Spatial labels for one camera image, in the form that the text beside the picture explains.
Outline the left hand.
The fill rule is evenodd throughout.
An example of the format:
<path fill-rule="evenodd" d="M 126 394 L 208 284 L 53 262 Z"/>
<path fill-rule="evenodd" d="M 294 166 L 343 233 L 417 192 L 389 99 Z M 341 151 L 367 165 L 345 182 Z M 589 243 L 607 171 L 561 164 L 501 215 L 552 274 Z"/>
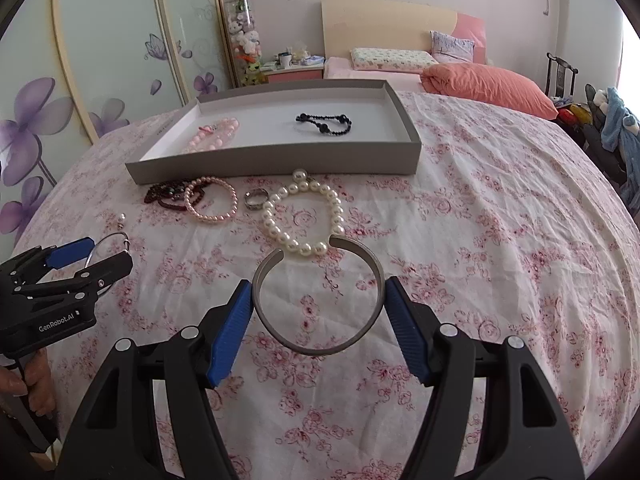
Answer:
<path fill-rule="evenodd" d="M 23 378 L 1 367 L 0 389 L 9 396 L 27 396 L 29 407 L 36 415 L 51 415 L 56 402 L 47 350 L 38 350 L 26 363 Z"/>

